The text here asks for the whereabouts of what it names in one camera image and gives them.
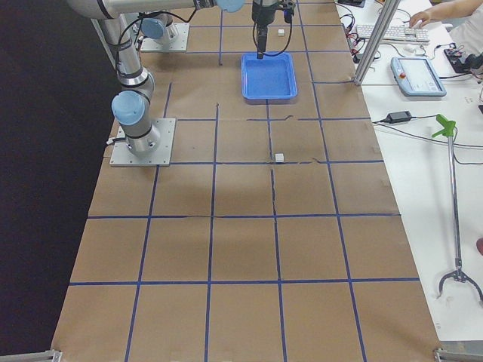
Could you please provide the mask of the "person's hand at keyboard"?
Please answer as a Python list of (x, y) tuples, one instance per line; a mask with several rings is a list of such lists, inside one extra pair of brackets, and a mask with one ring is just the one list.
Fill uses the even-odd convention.
[(411, 16), (408, 25), (411, 28), (414, 27), (424, 27), (432, 21), (432, 15), (429, 11), (420, 11)]

